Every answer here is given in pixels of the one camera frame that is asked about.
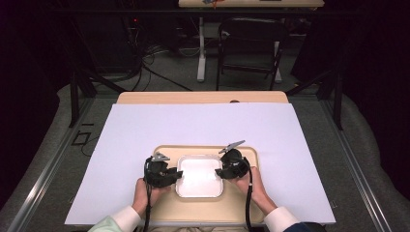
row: human hand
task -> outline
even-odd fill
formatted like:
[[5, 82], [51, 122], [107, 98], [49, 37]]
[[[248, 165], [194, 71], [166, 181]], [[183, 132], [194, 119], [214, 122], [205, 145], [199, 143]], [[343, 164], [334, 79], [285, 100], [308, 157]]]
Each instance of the human hand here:
[[[164, 188], [152, 188], [151, 191], [151, 206], [160, 199], [161, 195], [166, 192], [170, 192], [171, 187]], [[139, 178], [135, 184], [135, 194], [133, 196], [132, 208], [139, 214], [142, 215], [148, 205], [147, 189], [144, 179]]]
[[[260, 176], [259, 169], [257, 167], [251, 167], [252, 172], [252, 196], [251, 199], [259, 209], [263, 212], [263, 214], [268, 215], [278, 206], [275, 202], [268, 196], [266, 193], [265, 187], [262, 183], [262, 178]], [[236, 185], [238, 189], [244, 193], [248, 193], [249, 187], [249, 172], [242, 178], [235, 178], [228, 180], [230, 183]]]

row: shirt cuff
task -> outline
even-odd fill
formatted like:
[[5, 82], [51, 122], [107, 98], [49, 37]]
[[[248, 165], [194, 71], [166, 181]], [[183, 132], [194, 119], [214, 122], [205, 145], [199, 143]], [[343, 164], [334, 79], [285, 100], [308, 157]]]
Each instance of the shirt cuff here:
[[278, 207], [264, 219], [271, 232], [282, 232], [299, 221], [285, 208]]
[[111, 217], [124, 232], [133, 231], [141, 221], [141, 217], [131, 206], [127, 206]]

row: person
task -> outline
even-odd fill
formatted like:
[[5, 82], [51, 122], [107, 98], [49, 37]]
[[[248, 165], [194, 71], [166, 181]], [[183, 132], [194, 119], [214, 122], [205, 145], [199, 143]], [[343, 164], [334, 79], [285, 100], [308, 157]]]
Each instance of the person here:
[[[251, 195], [252, 201], [259, 207], [259, 209], [265, 215], [264, 221], [271, 232], [308, 232], [308, 227], [298, 221], [285, 207], [278, 207], [276, 203], [267, 194], [262, 178], [257, 167], [251, 168], [253, 177], [253, 192]], [[228, 180], [230, 183], [236, 185], [241, 192], [246, 194], [249, 186], [249, 174], [247, 173], [242, 178], [236, 178]], [[171, 187], [166, 188], [152, 188], [151, 193], [151, 205], [160, 199], [161, 195], [171, 190]], [[145, 182], [142, 178], [136, 181], [135, 194], [132, 205], [124, 208], [120, 212], [108, 216], [94, 225], [89, 231], [91, 232], [103, 232], [103, 231], [133, 231], [138, 223], [141, 221], [141, 215], [145, 212], [145, 208], [148, 204], [148, 197], [146, 193]], [[192, 230], [175, 230], [172, 231], [192, 231]], [[224, 231], [223, 229], [206, 229], [206, 230], [193, 230], [193, 231]]]

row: white paper sheet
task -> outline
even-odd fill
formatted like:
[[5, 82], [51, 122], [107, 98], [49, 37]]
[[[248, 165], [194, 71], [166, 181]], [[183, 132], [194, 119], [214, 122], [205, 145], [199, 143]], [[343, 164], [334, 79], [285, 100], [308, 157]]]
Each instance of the white paper sheet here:
[[161, 145], [257, 151], [268, 194], [301, 221], [334, 223], [290, 103], [114, 104], [66, 224], [95, 224], [130, 205], [144, 161]]

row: black curtain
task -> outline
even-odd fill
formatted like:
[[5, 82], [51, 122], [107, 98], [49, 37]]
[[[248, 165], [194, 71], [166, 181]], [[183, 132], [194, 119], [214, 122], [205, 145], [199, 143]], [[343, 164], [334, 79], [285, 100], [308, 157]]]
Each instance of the black curtain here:
[[69, 83], [60, 45], [30, 1], [0, 3], [0, 208], [36, 155]]
[[[377, 140], [381, 166], [397, 190], [410, 199], [410, 26], [405, 4], [382, 0], [326, 0], [329, 10], [364, 10], [383, 4], [366, 39], [356, 49], [344, 73], [343, 93], [351, 98], [370, 124]], [[317, 19], [293, 67], [301, 81], [330, 68], [358, 21]]]
[[[138, 9], [178, 9], [178, 0], [137, 0]], [[198, 35], [198, 18], [161, 16], [141, 17], [140, 22], [156, 44], [164, 45], [178, 53], [185, 37]]]

